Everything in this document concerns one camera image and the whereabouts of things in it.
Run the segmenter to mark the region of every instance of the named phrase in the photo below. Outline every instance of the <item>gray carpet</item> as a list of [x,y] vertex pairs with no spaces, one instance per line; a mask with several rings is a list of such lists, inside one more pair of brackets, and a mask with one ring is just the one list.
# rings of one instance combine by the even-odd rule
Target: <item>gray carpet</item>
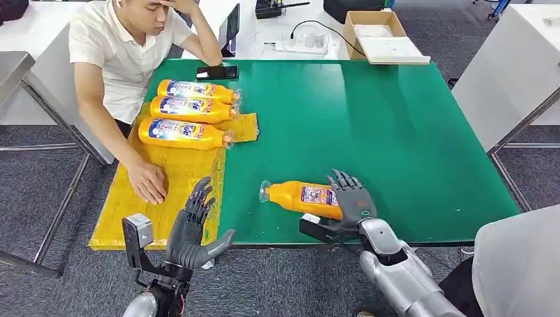
[[[445,79],[458,77],[491,31],[488,4],[469,0],[397,0],[395,11]],[[556,127],[532,128],[521,139],[558,141]],[[0,144],[61,141],[56,127],[0,127]],[[501,158],[533,207],[559,203],[558,150],[503,150]],[[74,169],[76,150],[0,155],[0,248],[32,258]],[[86,247],[116,166],[88,163],[45,259],[59,279],[0,265],[0,316],[119,316],[137,294],[123,252]],[[417,252],[441,280],[458,263],[455,248]],[[151,256],[157,260],[161,253]],[[185,316],[353,316],[360,308],[394,316],[345,250],[230,250],[217,267],[195,273]]]

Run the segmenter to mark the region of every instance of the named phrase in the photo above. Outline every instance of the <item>robotic arm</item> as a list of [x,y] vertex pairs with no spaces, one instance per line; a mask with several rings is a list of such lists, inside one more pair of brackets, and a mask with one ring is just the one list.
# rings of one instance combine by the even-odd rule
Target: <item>robotic arm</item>
[[[179,210],[165,250],[164,261],[154,266],[144,247],[152,243],[152,222],[138,213],[122,219],[126,256],[131,267],[137,269],[135,281],[144,287],[128,305],[123,317],[179,317],[183,314],[184,297],[189,291],[194,269],[215,258],[233,241],[235,230],[228,230],[218,240],[201,246],[202,227],[214,198],[206,201],[212,191],[210,177],[202,178]],[[140,273],[148,271],[163,279],[153,279],[150,285],[139,280]]]
[[355,177],[333,170],[327,176],[342,210],[340,223],[305,214],[300,231],[325,243],[360,239],[360,265],[401,317],[465,317],[447,300],[428,267],[397,238],[391,226],[376,218],[371,196]]

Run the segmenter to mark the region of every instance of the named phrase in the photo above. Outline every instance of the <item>man's forehead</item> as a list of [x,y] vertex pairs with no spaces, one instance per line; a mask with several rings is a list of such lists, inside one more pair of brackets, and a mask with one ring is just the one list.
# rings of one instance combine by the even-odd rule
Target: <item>man's forehead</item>
[[135,0],[135,1],[139,1],[140,3],[142,3],[142,5],[160,5],[159,0]]

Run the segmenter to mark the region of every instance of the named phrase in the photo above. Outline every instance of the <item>black phone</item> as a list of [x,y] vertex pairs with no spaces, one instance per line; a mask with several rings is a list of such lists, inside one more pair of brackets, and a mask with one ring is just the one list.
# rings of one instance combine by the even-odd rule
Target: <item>black phone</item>
[[198,81],[237,79],[237,77],[237,66],[198,67],[196,69],[196,79]]

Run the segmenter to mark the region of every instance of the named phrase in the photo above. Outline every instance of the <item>orange bottle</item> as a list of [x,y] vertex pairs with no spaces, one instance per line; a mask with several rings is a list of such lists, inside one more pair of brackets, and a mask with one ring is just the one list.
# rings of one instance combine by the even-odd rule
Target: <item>orange bottle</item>
[[219,123],[233,119],[239,107],[212,99],[157,96],[150,103],[150,113],[164,119]]
[[239,97],[233,90],[221,85],[171,81],[170,79],[159,83],[157,94],[169,97],[215,99],[225,104],[233,104]]
[[140,123],[140,140],[161,147],[209,150],[215,147],[230,148],[231,132],[224,132],[204,123],[183,122],[148,117]]
[[261,202],[272,201],[291,211],[311,213],[315,216],[342,219],[336,196],[331,186],[309,184],[291,180],[270,184],[265,180],[259,191]]

